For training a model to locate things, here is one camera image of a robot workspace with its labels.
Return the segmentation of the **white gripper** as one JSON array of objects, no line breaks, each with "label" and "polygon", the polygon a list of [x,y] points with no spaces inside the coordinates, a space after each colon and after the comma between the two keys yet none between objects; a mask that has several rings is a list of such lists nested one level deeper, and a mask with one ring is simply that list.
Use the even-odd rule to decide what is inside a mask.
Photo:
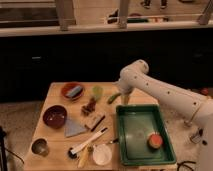
[{"label": "white gripper", "polygon": [[123,81],[118,81],[117,87],[118,87],[119,92],[122,94],[121,103],[123,105],[127,105],[129,103],[129,99],[130,99],[129,94],[132,93],[133,87]]}]

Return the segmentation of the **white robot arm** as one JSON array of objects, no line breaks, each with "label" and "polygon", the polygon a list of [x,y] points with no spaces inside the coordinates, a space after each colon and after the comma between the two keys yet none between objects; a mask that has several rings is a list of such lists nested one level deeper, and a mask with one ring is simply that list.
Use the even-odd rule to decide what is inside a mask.
[{"label": "white robot arm", "polygon": [[195,171],[213,171],[213,98],[147,76],[149,66],[136,60],[120,71],[116,82],[121,103],[127,105],[134,89],[139,89],[181,113],[203,129]]}]

